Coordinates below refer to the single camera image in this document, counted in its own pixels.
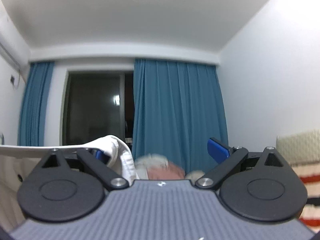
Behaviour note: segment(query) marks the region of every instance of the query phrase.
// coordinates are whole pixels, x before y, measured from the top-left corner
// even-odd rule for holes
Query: air conditioner
[[[17,71],[28,65],[30,49],[0,0],[0,55]]]

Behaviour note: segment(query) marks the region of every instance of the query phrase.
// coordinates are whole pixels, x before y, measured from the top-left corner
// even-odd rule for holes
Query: curtain
[[[135,158],[161,154],[186,173],[217,165],[207,141],[228,135],[215,66],[136,59],[133,93]]]
[[[54,62],[32,63],[20,112],[18,145],[43,146],[47,99]]]

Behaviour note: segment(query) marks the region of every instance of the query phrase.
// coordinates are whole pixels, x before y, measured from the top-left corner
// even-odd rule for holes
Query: window
[[[131,141],[133,73],[70,73],[63,116],[63,145],[83,144],[109,134]]]

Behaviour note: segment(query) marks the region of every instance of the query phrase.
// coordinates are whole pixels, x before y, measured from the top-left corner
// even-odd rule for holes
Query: striped fabric
[[[320,231],[320,163],[293,166],[292,169],[304,183],[308,200],[300,221],[315,232]]]

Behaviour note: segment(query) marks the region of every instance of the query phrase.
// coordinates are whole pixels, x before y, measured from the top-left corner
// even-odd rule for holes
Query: red stripe
[[[320,175],[314,175],[310,177],[300,177],[303,183],[317,182],[320,181]]]
[[[302,223],[310,227],[320,227],[320,219],[299,218]]]

